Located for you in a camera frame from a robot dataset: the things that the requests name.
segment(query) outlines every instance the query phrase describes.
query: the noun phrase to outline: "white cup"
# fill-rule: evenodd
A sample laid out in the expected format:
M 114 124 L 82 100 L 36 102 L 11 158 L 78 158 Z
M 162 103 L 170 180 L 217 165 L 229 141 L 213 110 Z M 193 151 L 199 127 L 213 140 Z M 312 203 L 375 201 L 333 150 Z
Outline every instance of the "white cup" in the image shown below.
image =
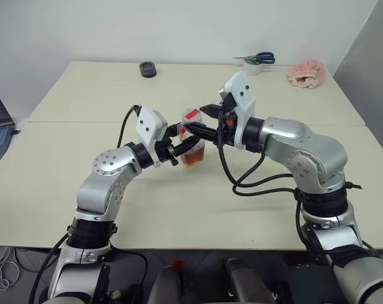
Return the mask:
M 243 60 L 242 62 L 242 70 L 248 75 L 248 76 L 256 76 L 259 74 L 262 70 L 262 64 L 253 65 L 251 63 L 246 62 Z

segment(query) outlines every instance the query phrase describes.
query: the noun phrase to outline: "scissors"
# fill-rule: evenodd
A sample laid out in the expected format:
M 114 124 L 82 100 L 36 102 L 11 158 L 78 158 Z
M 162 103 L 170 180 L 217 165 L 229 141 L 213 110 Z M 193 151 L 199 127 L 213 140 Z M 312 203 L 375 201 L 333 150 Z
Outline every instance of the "scissors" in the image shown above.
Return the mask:
M 233 59 L 244 59 L 251 62 L 256 61 L 258 63 L 272 65 L 275 63 L 275 54 L 273 54 L 272 52 L 262 52 L 253 56 L 234 57 Z

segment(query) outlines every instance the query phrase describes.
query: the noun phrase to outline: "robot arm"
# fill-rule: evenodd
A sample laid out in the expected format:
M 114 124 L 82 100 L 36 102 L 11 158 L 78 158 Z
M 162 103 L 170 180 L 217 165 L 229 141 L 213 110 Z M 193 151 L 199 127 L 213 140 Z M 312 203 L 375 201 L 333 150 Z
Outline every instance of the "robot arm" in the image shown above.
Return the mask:
M 197 123 L 187 127 L 218 146 L 226 143 L 262 152 L 284 165 L 297 184 L 295 198 L 299 207 L 302 204 L 299 211 L 306 221 L 298 225 L 298 233 L 308 250 L 325 255 L 350 304 L 383 303 L 383 260 L 363 250 L 353 206 L 346 196 L 347 188 L 358 186 L 345 180 L 344 147 L 294 120 L 255 118 L 255 97 L 249 87 L 246 74 L 237 73 L 220 89 L 221 106 L 201 108 L 220 120 L 218 130 Z M 220 143 L 218 133 L 223 137 Z
M 103 262 L 110 252 L 109 239 L 117 231 L 114 220 L 126 186 L 144 168 L 158 167 L 167 160 L 177 165 L 174 157 L 200 140 L 192 136 L 173 146 L 170 137 L 176 135 L 176 125 L 168 128 L 159 112 L 145 107 L 138 115 L 136 129 L 141 143 L 102 152 L 79 189 L 75 216 L 49 286 L 49 299 L 73 296 L 84 303 L 109 303 L 110 267 Z

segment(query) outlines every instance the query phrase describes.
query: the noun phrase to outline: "white table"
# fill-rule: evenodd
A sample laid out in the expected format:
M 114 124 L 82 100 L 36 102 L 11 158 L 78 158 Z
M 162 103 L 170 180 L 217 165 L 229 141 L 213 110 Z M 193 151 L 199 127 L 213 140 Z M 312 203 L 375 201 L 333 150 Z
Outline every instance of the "white table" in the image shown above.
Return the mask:
M 266 66 L 250 78 L 256 116 L 291 118 L 316 125 L 365 125 L 327 72 L 315 90 L 293 87 L 289 66 Z M 241 67 L 157 64 L 146 79 L 135 63 L 73 62 L 29 118 L 30 122 L 121 122 L 129 107 L 159 110 L 170 124 L 187 108 L 219 101 L 218 89 Z
M 362 126 L 313 125 L 347 149 L 346 176 L 363 238 L 383 248 L 383 149 Z M 0 244 L 51 247 L 71 223 L 77 190 L 94 157 L 117 141 L 120 123 L 31 122 L 0 163 Z M 135 139 L 127 128 L 126 139 Z M 215 147 L 191 169 L 169 162 L 148 168 L 127 187 L 112 241 L 121 248 L 301 249 L 295 201 L 278 193 L 241 198 L 231 191 Z M 235 175 L 257 160 L 226 149 Z M 253 179 L 286 172 L 266 160 Z M 290 186 L 284 179 L 269 186 Z

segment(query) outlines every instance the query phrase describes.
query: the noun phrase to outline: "pink cloth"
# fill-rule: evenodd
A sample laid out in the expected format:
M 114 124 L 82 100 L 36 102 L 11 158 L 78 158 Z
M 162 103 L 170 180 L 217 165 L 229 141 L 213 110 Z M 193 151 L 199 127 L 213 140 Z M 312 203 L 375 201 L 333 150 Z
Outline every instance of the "pink cloth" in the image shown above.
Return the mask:
M 324 65 L 317 60 L 309 60 L 302 65 L 295 65 L 287 72 L 287 80 L 295 87 L 314 89 L 325 79 Z

